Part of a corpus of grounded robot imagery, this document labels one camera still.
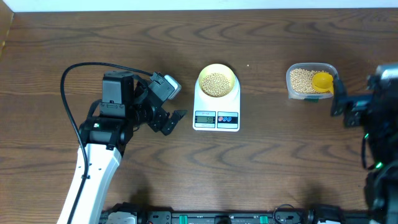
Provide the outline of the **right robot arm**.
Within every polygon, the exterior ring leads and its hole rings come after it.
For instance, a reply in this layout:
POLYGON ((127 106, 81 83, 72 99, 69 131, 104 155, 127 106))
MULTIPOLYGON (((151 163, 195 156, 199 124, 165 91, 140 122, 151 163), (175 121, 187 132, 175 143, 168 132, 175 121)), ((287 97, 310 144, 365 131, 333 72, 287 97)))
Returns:
POLYGON ((367 170, 364 194, 370 219, 397 223, 397 80, 368 78, 367 95, 349 96, 333 80, 331 115, 343 115, 346 128, 362 127, 361 162, 367 170))

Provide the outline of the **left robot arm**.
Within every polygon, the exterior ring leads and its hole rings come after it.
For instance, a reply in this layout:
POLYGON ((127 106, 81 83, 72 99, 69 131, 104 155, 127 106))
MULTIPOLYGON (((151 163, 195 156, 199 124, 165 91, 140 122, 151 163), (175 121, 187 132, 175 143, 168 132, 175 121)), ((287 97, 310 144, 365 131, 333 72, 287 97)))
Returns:
POLYGON ((127 143, 142 124, 169 135, 186 115, 166 112, 180 84, 170 75, 153 73, 149 80, 127 71, 110 71, 102 80, 102 98, 95 101, 78 134, 82 146, 59 223, 98 223, 106 194, 127 143))

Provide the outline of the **yellow plastic measuring scoop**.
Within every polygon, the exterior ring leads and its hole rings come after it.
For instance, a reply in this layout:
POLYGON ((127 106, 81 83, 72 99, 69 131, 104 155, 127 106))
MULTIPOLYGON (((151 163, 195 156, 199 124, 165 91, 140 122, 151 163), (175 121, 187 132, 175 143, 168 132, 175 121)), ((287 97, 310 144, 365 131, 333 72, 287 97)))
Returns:
POLYGON ((320 93, 334 94, 333 77, 329 73, 319 72, 312 78, 312 88, 320 93))

